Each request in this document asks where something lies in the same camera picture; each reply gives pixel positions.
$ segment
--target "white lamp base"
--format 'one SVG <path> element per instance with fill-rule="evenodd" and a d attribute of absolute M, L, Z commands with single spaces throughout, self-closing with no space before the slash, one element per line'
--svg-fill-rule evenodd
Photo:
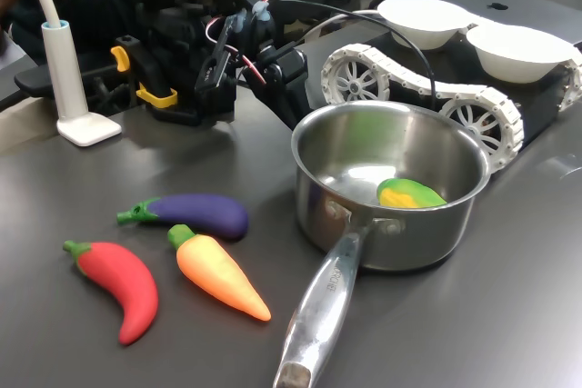
<path fill-rule="evenodd" d="M 75 118 L 58 120 L 56 129 L 64 138 L 81 147 L 87 147 L 121 134 L 121 126 L 119 124 L 95 113 L 86 113 Z"/>

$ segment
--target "toy carrot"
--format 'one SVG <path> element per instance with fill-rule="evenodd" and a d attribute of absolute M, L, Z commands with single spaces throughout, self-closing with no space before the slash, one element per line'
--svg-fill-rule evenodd
<path fill-rule="evenodd" d="M 63 249 L 85 276 L 111 293 L 124 308 L 119 342 L 128 345 L 149 328 L 157 312 L 157 288 L 141 260 L 113 243 L 65 242 Z"/>
<path fill-rule="evenodd" d="M 168 232 L 177 250 L 176 260 L 182 273 L 216 299 L 268 322 L 271 313 L 243 271 L 216 240 L 196 235 L 185 224 Z"/>

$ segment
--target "black shirt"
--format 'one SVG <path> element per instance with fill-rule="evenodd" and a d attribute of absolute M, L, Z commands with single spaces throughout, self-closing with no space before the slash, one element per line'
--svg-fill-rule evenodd
<path fill-rule="evenodd" d="M 121 35 L 141 37 L 132 0 L 54 0 L 61 19 L 71 25 L 78 53 L 110 48 Z M 19 0 L 8 20 L 16 43 L 35 60 L 45 58 L 41 25 L 45 16 L 38 0 Z"/>

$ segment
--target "white paper bowl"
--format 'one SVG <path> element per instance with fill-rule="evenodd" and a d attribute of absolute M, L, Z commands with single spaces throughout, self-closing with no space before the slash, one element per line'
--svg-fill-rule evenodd
<path fill-rule="evenodd" d="M 457 30 L 473 22 L 467 10 L 442 0 L 385 0 L 378 13 L 421 50 L 443 46 Z M 408 47 L 402 38 L 392 35 Z"/>
<path fill-rule="evenodd" d="M 540 80 L 573 55 L 567 41 L 536 29 L 501 24 L 481 25 L 467 32 L 483 70 L 514 84 Z"/>

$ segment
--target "red wire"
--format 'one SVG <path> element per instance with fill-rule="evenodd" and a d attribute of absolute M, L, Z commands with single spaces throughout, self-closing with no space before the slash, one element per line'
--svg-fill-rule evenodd
<path fill-rule="evenodd" d="M 214 23 L 216 23 L 216 21 L 218 19 L 222 18 L 221 16 L 218 17 L 214 17 L 212 20 L 210 20 L 208 22 L 208 25 L 206 25 L 206 38 L 208 39 L 208 41 L 210 41 L 213 44 L 216 44 L 216 40 L 214 40 L 211 36 L 210 36 L 210 28 L 213 26 Z M 238 50 L 233 47 L 232 45 L 225 45 L 225 48 L 230 50 L 233 54 L 238 54 Z M 253 64 L 253 62 L 248 59 L 246 56 L 242 55 L 243 58 L 243 62 L 246 64 L 246 66 L 251 70 L 251 72 L 253 72 L 255 74 L 255 76 L 257 77 L 257 79 L 259 81 L 261 81 L 261 84 L 266 85 L 266 80 L 265 78 L 261 75 L 261 73 L 257 70 L 257 68 L 255 67 L 255 65 Z"/>

